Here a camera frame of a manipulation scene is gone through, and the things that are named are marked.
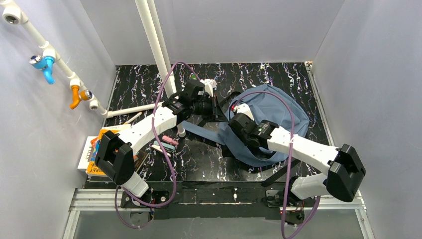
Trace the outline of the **blue student backpack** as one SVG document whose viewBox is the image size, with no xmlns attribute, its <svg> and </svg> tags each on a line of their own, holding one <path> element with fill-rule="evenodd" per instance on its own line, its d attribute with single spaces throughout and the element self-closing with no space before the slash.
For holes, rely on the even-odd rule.
<svg viewBox="0 0 422 239">
<path fill-rule="evenodd" d="M 302 107 L 283 90 L 263 84 L 244 92 L 233 92 L 219 103 L 230 107 L 247 104 L 255 119 L 255 123 L 268 120 L 278 126 L 305 137 L 310 120 Z M 223 157 L 239 161 L 250 167 L 270 168 L 287 160 L 287 153 L 270 151 L 265 148 L 249 149 L 225 122 L 218 124 L 218 132 L 205 129 L 205 121 L 198 124 L 183 122 L 184 128 L 200 137 L 221 145 Z"/>
</svg>

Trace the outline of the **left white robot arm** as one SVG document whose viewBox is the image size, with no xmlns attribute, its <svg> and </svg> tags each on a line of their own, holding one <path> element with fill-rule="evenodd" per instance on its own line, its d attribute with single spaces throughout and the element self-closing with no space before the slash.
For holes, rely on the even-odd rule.
<svg viewBox="0 0 422 239">
<path fill-rule="evenodd" d="M 128 129 L 107 131 L 99 140 L 95 165 L 116 185 L 140 198 L 148 184 L 135 172 L 134 157 L 147 143 L 161 133 L 180 125 L 192 115 L 210 122 L 227 118 L 213 94 L 217 82 L 211 79 L 189 79 L 185 87 L 172 94 L 153 114 Z"/>
</svg>

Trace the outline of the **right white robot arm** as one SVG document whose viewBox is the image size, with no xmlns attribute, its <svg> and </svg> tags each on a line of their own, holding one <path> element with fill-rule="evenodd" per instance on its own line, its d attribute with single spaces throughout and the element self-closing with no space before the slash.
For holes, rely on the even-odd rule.
<svg viewBox="0 0 422 239">
<path fill-rule="evenodd" d="M 343 202 L 352 202 L 366 169 L 353 146 L 320 144 L 293 135 L 268 120 L 256 123 L 243 113 L 228 123 L 230 129 L 250 149 L 264 148 L 291 155 L 319 171 L 307 177 L 294 177 L 289 182 L 288 196 L 303 200 L 314 196 L 331 195 Z"/>
</svg>

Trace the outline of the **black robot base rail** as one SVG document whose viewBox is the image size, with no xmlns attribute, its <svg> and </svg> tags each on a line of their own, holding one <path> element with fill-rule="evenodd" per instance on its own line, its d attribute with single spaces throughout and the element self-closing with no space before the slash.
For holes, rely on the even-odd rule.
<svg viewBox="0 0 422 239">
<path fill-rule="evenodd" d="M 143 208 L 140 201 L 152 203 L 156 220 L 182 218 L 265 218 L 281 216 L 285 183 L 183 181 L 149 182 L 140 198 L 124 192 L 120 205 L 125 209 Z"/>
</svg>

